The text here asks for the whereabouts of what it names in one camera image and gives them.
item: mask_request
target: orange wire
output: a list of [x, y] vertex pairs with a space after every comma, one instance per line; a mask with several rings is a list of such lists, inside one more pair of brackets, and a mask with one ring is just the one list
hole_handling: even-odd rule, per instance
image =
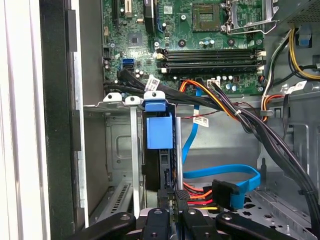
[[204, 190], [203, 189], [200, 189], [200, 188], [195, 188], [193, 186], [190, 186], [188, 183], [184, 182], [183, 183], [185, 186], [187, 186], [188, 188], [190, 188], [191, 190], [193, 191], [196, 191], [196, 192], [203, 192]]
[[[283, 98], [283, 97], [284, 97], [284, 96], [279, 95], [279, 94], [270, 95], [270, 96], [266, 97], [265, 100], [264, 100], [264, 103], [263, 103], [263, 110], [264, 110], [264, 111], [267, 110], [267, 104], [269, 103], [269, 101], [270, 101], [271, 99], [278, 99], [278, 98]], [[262, 121], [265, 122], [267, 119], [268, 119], [268, 117], [265, 116]]]
[[206, 192], [206, 193], [203, 194], [203, 195], [200, 195], [200, 196], [191, 196], [190, 199], [202, 199], [202, 198], [207, 197], [207, 196], [210, 195], [211, 193], [212, 193], [212, 190], [209, 190], [208, 192]]
[[221, 103], [221, 101], [220, 101], [215, 95], [213, 95], [208, 89], [206, 89], [203, 85], [201, 85], [200, 83], [198, 83], [198, 82], [196, 82], [196, 81], [192, 81], [192, 80], [185, 80], [185, 82], [188, 82], [188, 83], [190, 83], [190, 84], [192, 84], [192, 85], [195, 85], [195, 86], [201, 88], [204, 92], [206, 92], [210, 97], [212, 97], [212, 98], [214, 99], [214, 101], [223, 109], [223, 111], [224, 111], [228, 116], [230, 116], [230, 117], [232, 117], [233, 119], [235, 119], [235, 120], [238, 121], [238, 119], [237, 119], [235, 116], [233, 116], [233, 114], [232, 114], [229, 110], [227, 110], [227, 109], [224, 107], [224, 105]]

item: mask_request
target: screw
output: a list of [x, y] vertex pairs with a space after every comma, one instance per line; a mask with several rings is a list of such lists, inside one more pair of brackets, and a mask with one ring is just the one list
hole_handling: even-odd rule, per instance
[[125, 220], [129, 220], [130, 217], [125, 214], [125, 215], [123, 215], [120, 219], [123, 220], [123, 221], [125, 221]]
[[156, 210], [154, 211], [154, 214], [162, 214], [162, 211], [161, 211], [160, 209], [156, 209]]
[[197, 212], [196, 212], [196, 210], [194, 210], [194, 209], [190, 209], [190, 210], [188, 211], [188, 213], [191, 214], [191, 215], [194, 215], [194, 214], [196, 214]]
[[232, 219], [232, 217], [231, 217], [230, 215], [228, 215], [228, 214], [223, 214], [223, 215], [222, 215], [222, 218], [225, 219], [225, 220], [227, 220], [227, 221], [229, 221], [229, 220]]

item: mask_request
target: orange cable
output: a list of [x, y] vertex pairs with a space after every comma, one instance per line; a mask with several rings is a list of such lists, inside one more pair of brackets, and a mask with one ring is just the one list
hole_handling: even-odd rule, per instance
[[190, 199], [202, 199], [202, 198], [207, 197], [207, 196], [210, 195], [211, 193], [212, 193], [212, 190], [209, 190], [208, 192], [206, 192], [206, 193], [203, 194], [203, 195], [200, 195], [200, 196], [191, 196]]

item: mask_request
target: yellow wire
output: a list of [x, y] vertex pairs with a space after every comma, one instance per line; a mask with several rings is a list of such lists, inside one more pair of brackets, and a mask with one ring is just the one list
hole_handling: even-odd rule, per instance
[[289, 35], [289, 52], [290, 52], [290, 57], [291, 57], [291, 61], [293, 63], [293, 65], [295, 66], [295, 68], [305, 77], [313, 79], [313, 80], [320, 80], [320, 76], [317, 75], [312, 75], [309, 74], [307, 72], [304, 72], [303, 70], [301, 70], [301, 68], [299, 67], [298, 63], [297, 63], [297, 59], [296, 59], [296, 53], [295, 53], [295, 31], [292, 30], [291, 34]]
[[197, 207], [197, 209], [203, 209], [203, 210], [218, 210], [218, 208], [217, 208], [217, 207], [214, 207], [214, 206]]

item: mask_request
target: metal frame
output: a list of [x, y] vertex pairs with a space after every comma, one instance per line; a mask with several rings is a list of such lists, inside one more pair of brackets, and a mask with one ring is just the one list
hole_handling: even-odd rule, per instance
[[1, 1], [0, 39], [1, 236], [50, 239], [39, 2]]

